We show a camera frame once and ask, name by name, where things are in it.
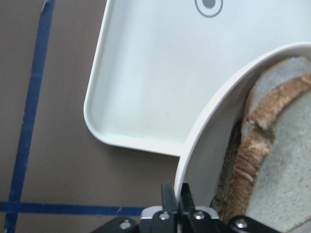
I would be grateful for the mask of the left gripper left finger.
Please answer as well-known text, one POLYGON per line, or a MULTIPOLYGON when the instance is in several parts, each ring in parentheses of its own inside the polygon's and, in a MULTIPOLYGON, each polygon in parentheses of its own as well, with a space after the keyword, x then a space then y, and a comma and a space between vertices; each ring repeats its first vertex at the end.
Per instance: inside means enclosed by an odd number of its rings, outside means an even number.
POLYGON ((141 212, 138 229, 140 233, 176 233, 177 203, 173 185, 161 185, 161 206, 151 206, 141 212))

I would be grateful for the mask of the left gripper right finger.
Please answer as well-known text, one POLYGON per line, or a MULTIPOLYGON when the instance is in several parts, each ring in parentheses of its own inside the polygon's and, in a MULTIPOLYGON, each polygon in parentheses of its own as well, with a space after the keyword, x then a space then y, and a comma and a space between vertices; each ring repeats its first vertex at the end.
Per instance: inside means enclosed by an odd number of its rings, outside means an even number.
POLYGON ((182 184, 179 199, 182 233, 223 233, 225 225, 217 212, 209 207, 195 206, 188 183, 182 184))

